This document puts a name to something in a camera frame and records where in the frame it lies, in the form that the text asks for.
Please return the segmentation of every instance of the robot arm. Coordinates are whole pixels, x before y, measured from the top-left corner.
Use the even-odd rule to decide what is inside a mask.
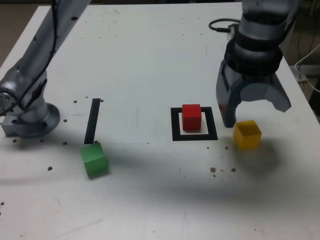
[[[275,72],[283,53],[279,45],[290,31],[300,0],[243,0],[242,18],[226,47],[216,84],[224,125],[236,123],[241,101],[268,100],[277,110],[291,107]]]
[[[51,10],[23,57],[0,81],[0,116],[8,137],[39,137],[60,121],[59,110],[46,103],[46,68],[90,0],[52,0]]]

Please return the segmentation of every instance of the white square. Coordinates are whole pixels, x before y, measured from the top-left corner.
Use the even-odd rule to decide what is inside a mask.
[[[201,129],[200,131],[184,131],[182,125],[182,112],[179,112],[179,125],[180,125],[180,134],[181,135],[206,135],[209,134],[207,120],[206,120],[206,113],[201,112]]]

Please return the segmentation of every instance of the black cable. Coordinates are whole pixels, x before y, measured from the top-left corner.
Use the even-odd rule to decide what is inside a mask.
[[[235,23],[240,23],[240,20],[237,19],[233,19],[233,18],[220,18],[220,19],[216,19],[214,21],[211,21],[209,23],[209,28],[213,31],[217,31],[219,33],[230,33],[231,30],[230,28],[227,27],[213,27],[213,24],[219,23],[219,22],[235,22]]]
[[[14,107],[16,107],[17,105],[19,105],[19,107],[22,110],[26,110],[28,107],[30,107],[30,105],[37,99],[37,98],[31,98],[30,101],[27,103],[27,105],[25,107],[23,107],[21,105],[21,102],[23,100],[23,98],[26,96],[26,94],[29,92],[29,90],[34,86],[34,84],[38,81],[38,79],[42,76],[42,74],[46,71],[48,65],[50,64],[54,54],[55,54],[55,49],[56,49],[56,45],[57,45],[57,38],[58,38],[58,9],[57,9],[57,2],[56,0],[52,0],[51,1],[51,11],[52,11],[52,21],[53,21],[53,44],[52,44],[52,49],[50,52],[50,56],[45,64],[45,66],[43,67],[43,69],[39,72],[39,74],[32,80],[32,82],[30,83],[30,85],[24,90],[24,92],[22,93],[22,95],[17,98],[13,93],[11,93],[10,91],[7,90],[1,90],[0,93],[6,93],[8,95],[10,95],[11,97],[16,99],[16,102],[13,103],[10,107],[8,107],[6,110],[2,111],[2,113],[0,114],[1,116],[6,115],[8,112],[11,112],[13,110]]]

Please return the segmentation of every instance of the white cable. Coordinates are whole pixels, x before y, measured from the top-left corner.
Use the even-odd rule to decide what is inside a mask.
[[[316,92],[320,93],[320,90],[316,89],[314,86],[312,86],[311,82],[309,81],[309,79],[307,78],[307,76],[303,75],[298,69],[297,69],[297,65],[299,63],[301,63],[303,60],[305,60],[307,57],[309,57],[311,54],[313,54],[318,48],[320,47],[320,44],[318,46],[315,47],[315,49],[312,50],[312,52],[310,52],[307,56],[305,56],[304,58],[302,58],[300,61],[298,61],[295,65],[294,65],[294,69],[302,76],[302,78],[304,78],[304,80],[306,80],[306,82],[310,85],[311,88],[313,88],[313,90],[315,90]]]

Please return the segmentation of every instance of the red cube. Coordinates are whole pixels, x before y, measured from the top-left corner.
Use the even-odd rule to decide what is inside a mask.
[[[184,131],[200,131],[201,120],[200,104],[182,105],[182,128]]]

